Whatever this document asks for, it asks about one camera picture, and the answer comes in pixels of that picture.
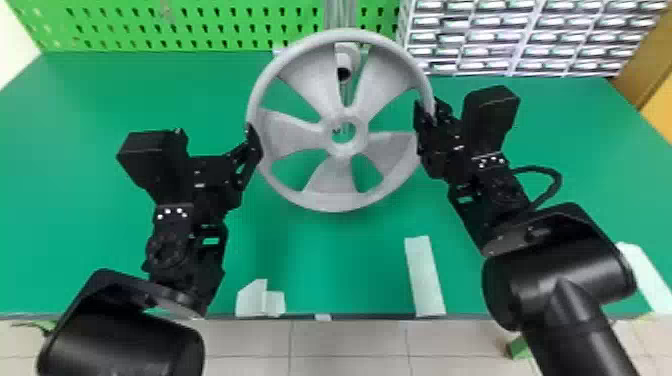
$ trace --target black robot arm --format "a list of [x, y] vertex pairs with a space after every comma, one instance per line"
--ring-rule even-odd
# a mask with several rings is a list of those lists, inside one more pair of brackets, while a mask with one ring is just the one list
[[[436, 115], [415, 105], [418, 154], [428, 175], [450, 184], [448, 198], [487, 257], [482, 288], [488, 310], [520, 330], [545, 376], [635, 376], [601, 305], [636, 284], [623, 256], [575, 203], [540, 205], [560, 188], [553, 169], [509, 167], [501, 151], [520, 99], [504, 86], [467, 95], [462, 119], [436, 100]], [[516, 174], [553, 178], [530, 200]]]

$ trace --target gray plastic propeller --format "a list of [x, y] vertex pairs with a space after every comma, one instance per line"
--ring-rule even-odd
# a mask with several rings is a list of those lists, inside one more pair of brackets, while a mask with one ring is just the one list
[[[368, 60], [359, 78], [353, 103], [344, 106], [336, 74], [335, 44], [368, 43]], [[309, 123], [294, 116], [261, 108], [262, 98], [275, 78], [301, 95], [320, 115]], [[425, 110], [434, 114], [432, 88], [413, 58], [393, 41], [359, 29], [333, 29], [313, 34], [289, 46], [261, 73], [248, 102], [246, 121], [259, 133], [264, 157], [258, 169], [283, 197], [322, 212], [343, 212], [370, 205], [397, 189], [418, 165], [415, 133], [372, 132], [369, 122], [400, 94], [416, 89]], [[332, 131], [343, 124], [356, 128], [346, 143], [332, 141]], [[271, 165], [290, 154], [324, 149], [329, 157], [300, 190], [287, 187]], [[376, 187], [358, 192], [351, 160], [363, 154], [382, 175]]]

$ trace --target white wall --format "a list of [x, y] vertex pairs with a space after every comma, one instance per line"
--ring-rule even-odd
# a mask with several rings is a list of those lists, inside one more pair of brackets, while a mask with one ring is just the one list
[[0, 0], [0, 90], [39, 55], [12, 10]]

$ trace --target tile floor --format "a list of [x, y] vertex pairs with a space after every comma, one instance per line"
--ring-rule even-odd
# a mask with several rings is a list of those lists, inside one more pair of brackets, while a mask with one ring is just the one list
[[[34, 376], [39, 331], [0, 321], [0, 375]], [[194, 321], [205, 376], [541, 376], [492, 321]], [[619, 321], [641, 376], [672, 375], [672, 318]]]

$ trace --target cable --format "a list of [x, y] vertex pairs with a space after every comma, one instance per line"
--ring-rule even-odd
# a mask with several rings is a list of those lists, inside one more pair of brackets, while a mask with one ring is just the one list
[[518, 174], [524, 174], [527, 172], [536, 172], [538, 174], [543, 174], [543, 175], [548, 175], [553, 179], [553, 183], [551, 183], [548, 188], [546, 188], [546, 191], [542, 194], [539, 195], [539, 197], [535, 198], [534, 201], [530, 203], [530, 206], [528, 207], [525, 212], [531, 212], [536, 210], [541, 204], [546, 202], [549, 198], [555, 196], [556, 193], [560, 190], [560, 186], [562, 186], [562, 175], [549, 167], [541, 167], [541, 166], [523, 166], [523, 167], [518, 167], [514, 168], [511, 170], [511, 172], [514, 175]]

